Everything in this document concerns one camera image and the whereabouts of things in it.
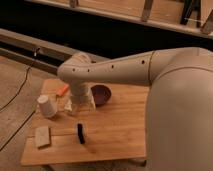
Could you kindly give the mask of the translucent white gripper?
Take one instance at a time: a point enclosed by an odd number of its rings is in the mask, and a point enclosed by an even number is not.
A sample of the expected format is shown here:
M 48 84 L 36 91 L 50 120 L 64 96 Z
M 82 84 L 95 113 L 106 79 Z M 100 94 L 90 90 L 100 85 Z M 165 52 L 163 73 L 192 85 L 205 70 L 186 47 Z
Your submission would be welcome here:
M 64 110 L 69 115 L 76 115 L 81 108 L 87 110 L 95 110 L 96 105 L 91 90 L 84 95 L 70 95 L 68 102 L 65 104 Z

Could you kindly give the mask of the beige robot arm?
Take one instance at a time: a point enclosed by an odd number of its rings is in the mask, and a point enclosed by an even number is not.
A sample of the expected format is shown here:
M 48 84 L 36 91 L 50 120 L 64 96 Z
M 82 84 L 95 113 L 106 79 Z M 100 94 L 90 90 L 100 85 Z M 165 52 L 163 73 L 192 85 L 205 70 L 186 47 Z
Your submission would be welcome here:
M 147 170 L 213 171 L 213 51 L 154 50 L 98 63 L 76 53 L 57 75 L 77 103 L 87 100 L 88 82 L 148 86 Z

